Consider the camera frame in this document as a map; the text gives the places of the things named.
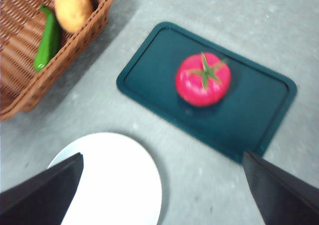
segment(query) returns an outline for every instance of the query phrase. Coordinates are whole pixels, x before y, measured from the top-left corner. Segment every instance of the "brown wicker basket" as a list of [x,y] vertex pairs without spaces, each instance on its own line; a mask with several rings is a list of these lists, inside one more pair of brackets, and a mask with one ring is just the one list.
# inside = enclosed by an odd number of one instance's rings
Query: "brown wicker basket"
[[42,3],[50,0],[1,0],[0,120],[33,109],[88,44],[103,30],[113,0],[92,0],[96,10],[74,34],[62,32],[61,49],[41,72],[33,69],[45,25]]

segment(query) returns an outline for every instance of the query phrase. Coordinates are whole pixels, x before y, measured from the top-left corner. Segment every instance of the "gray table surface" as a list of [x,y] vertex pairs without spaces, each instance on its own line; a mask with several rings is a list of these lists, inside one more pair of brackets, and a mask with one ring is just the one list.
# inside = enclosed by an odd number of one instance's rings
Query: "gray table surface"
[[319,187],[319,0],[116,0],[107,28],[40,104],[1,123],[2,191],[44,170],[73,140],[114,131],[139,141],[159,168],[159,224],[263,224],[239,164],[117,89],[118,74],[161,21],[296,82],[264,157]]

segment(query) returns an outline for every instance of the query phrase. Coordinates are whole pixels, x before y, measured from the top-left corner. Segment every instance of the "white plate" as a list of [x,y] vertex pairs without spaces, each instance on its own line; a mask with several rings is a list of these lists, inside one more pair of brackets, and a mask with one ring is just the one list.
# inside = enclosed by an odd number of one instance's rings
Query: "white plate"
[[77,152],[84,168],[63,225],[157,224],[160,175],[139,143],[117,133],[90,134],[61,150],[49,167]]

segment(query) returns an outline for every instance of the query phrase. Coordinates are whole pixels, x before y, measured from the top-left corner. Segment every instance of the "tomato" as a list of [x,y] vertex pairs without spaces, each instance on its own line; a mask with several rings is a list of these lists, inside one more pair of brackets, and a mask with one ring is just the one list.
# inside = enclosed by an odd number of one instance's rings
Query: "tomato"
[[187,57],[175,77],[178,94],[197,107],[219,102],[226,95],[230,81],[228,65],[208,52]]

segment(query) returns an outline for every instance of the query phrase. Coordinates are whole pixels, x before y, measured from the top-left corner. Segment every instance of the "dark green cutting board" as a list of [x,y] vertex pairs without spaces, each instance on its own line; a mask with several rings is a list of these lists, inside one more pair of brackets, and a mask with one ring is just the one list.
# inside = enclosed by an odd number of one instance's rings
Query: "dark green cutting board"
[[[232,75],[225,98],[206,108],[191,106],[175,89],[181,62],[200,52],[228,58]],[[239,163],[246,150],[264,154],[297,92],[291,79],[170,22],[160,23],[152,30],[118,76],[117,86],[146,108]]]

